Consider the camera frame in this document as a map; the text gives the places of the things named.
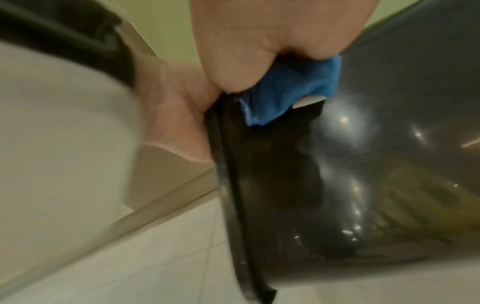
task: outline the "cleaning cloth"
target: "cleaning cloth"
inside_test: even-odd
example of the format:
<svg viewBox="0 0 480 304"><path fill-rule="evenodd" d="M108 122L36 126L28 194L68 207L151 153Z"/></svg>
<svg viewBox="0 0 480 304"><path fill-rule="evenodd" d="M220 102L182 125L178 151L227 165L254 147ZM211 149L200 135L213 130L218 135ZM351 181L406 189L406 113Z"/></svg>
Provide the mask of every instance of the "cleaning cloth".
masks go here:
<svg viewBox="0 0 480 304"><path fill-rule="evenodd" d="M338 87L342 60L276 60L253 88L237 97L245 123L264 126L290 107L308 105L333 96Z"/></svg>

